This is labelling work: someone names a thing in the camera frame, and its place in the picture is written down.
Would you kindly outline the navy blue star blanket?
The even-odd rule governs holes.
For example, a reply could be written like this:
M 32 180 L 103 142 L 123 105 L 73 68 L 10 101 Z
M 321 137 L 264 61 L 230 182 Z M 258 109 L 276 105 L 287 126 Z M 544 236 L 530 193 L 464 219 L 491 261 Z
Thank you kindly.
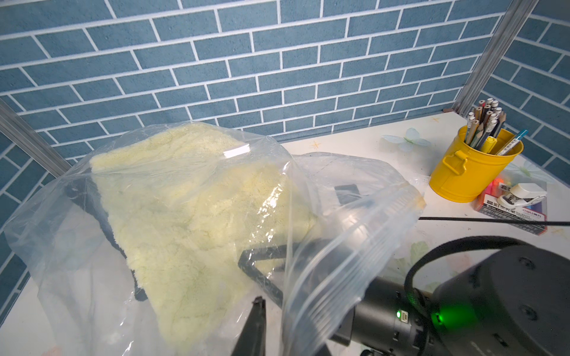
M 108 213 L 102 207 L 101 195 L 96 183 L 88 177 L 80 177 L 65 183 L 67 197 L 85 213 L 91 215 L 99 224 L 102 233 L 112 248 L 117 250 L 124 260 L 127 255 L 117 243 L 113 228 L 108 221 Z

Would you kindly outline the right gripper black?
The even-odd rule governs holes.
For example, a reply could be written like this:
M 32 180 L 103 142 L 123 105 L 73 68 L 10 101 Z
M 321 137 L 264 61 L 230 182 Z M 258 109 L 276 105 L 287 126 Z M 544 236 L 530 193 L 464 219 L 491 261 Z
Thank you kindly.
M 304 302 L 312 294 L 312 277 L 305 271 L 311 260 L 311 243 L 293 243 L 246 249 L 237 264 L 281 309 L 287 298 Z M 380 277 L 330 339 L 346 347 L 353 341 L 362 344 L 363 355 L 441 354 L 433 323 L 409 303 L 404 286 Z

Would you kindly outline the light green fluffy blanket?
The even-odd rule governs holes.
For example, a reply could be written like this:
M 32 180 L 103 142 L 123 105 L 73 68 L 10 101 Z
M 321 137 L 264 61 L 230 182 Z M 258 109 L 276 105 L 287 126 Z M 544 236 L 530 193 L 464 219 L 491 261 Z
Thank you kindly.
M 114 237 L 176 353 L 192 351 L 252 288 L 242 251 L 301 240 L 317 218 L 274 139 L 180 125 L 90 159 Z

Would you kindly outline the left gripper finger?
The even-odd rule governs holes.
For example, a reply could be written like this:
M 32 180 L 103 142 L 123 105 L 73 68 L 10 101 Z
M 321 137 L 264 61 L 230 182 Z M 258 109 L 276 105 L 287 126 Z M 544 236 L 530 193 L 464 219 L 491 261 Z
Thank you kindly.
M 259 296 L 252 302 L 252 310 L 235 344 L 231 356 L 265 356 L 267 340 L 266 301 Z

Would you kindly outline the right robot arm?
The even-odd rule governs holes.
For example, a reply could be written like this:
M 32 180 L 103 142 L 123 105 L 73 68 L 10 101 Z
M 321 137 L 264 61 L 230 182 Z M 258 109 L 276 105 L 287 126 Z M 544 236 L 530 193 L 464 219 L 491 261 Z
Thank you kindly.
M 466 237 L 428 252 L 414 271 L 458 252 L 492 250 L 482 262 L 416 290 L 377 278 L 338 326 L 333 340 L 362 344 L 365 355 L 567 355 L 569 261 L 508 237 Z

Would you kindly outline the clear plastic vacuum bag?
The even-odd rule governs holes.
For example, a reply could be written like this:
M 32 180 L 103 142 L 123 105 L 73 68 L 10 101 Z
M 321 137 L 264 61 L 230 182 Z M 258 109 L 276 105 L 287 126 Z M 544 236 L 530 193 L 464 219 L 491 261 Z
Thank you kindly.
M 268 351 L 314 355 L 425 208 L 388 163 L 151 125 L 9 219 L 64 355 L 229 355 L 267 301 Z

